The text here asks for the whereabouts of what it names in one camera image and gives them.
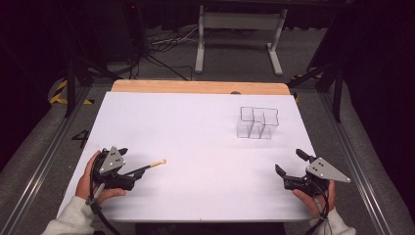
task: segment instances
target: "transparent organizer box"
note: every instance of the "transparent organizer box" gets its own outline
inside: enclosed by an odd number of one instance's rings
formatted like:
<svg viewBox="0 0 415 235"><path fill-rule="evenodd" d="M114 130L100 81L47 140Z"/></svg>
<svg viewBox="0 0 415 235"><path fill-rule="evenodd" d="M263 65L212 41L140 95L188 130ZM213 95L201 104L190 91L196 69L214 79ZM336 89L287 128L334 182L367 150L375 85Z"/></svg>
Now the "transparent organizer box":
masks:
<svg viewBox="0 0 415 235"><path fill-rule="evenodd" d="M276 109L241 107L237 136L238 138L271 139L278 124L278 110Z"/></svg>

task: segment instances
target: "white sleeve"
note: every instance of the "white sleeve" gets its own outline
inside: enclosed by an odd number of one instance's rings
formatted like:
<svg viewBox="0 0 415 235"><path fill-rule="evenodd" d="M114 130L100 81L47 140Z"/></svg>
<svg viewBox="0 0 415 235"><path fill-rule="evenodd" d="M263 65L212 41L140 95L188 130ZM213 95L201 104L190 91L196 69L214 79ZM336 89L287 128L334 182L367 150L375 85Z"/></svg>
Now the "white sleeve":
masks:
<svg viewBox="0 0 415 235"><path fill-rule="evenodd" d="M323 222L313 234L317 235L355 235L356 230L352 227L347 227L345 222L340 217L336 209L332 209L327 216L328 221ZM310 220L310 225L313 226L318 222L318 219Z"/></svg>
<svg viewBox="0 0 415 235"><path fill-rule="evenodd" d="M42 235L93 234L93 219L94 213L85 205L85 200L73 196L59 217L49 222Z"/></svg>

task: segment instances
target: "white paper sheet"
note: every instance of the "white paper sheet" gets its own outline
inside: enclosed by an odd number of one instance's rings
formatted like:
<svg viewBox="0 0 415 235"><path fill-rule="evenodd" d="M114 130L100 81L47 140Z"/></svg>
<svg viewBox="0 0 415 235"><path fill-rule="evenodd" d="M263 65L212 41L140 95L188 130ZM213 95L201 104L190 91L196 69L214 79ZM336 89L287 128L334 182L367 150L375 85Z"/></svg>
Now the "white paper sheet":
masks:
<svg viewBox="0 0 415 235"><path fill-rule="evenodd" d="M272 139L236 136L240 107L278 109ZM128 148L119 173L167 160L136 181L125 197L103 204L119 221L292 221L310 218L285 190L275 164L292 176L314 155L297 104L287 95L108 92L70 181L59 213L74 195L97 150Z"/></svg>

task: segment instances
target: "human hand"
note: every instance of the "human hand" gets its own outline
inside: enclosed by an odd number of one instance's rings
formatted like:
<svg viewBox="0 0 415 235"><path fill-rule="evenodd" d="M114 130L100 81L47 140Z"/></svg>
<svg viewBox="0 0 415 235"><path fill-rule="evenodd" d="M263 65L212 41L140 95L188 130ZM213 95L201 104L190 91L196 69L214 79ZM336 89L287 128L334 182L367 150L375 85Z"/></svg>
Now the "human hand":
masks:
<svg viewBox="0 0 415 235"><path fill-rule="evenodd" d="M305 205L308 207L310 213L315 217L320 217L320 210L318 209L317 204L314 202L314 199L302 192L300 189L293 190L293 194L296 195L300 200L302 200ZM325 192L326 196L328 196L329 201L329 212L335 207L336 202L336 186L335 181L330 180L329 189ZM321 205L321 208L324 209L326 206L326 202L322 195L316 197L318 202Z"/></svg>
<svg viewBox="0 0 415 235"><path fill-rule="evenodd" d="M91 170L92 165L94 164L95 159L101 154L101 151L97 151L94 156L89 160L88 164L86 165L85 171L83 175L80 177L77 187L75 196L81 199L88 199L89 197L89 189L90 189L90 178L91 178ZM97 198L98 205L101 205L109 198L117 197L117 196L124 196L125 191L120 188L115 189L104 189L100 196Z"/></svg>

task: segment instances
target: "table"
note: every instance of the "table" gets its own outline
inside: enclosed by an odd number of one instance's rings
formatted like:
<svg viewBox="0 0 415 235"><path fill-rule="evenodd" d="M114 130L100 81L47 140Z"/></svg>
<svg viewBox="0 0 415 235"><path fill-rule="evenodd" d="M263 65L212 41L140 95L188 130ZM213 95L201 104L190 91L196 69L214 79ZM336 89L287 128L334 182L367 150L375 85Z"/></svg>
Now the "table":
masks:
<svg viewBox="0 0 415 235"><path fill-rule="evenodd" d="M229 94L233 91L242 94ZM280 126L271 140L236 137L242 104L277 106ZM274 170L278 164L291 175L303 176L308 163L296 156L296 148L314 155L296 102L285 84L116 81L97 115L59 212L74 194L93 153L113 145L129 149L124 156L127 163L119 173L164 158L167 164L148 170L126 197L106 202L103 212L109 220L309 219L306 207L284 189Z"/></svg>

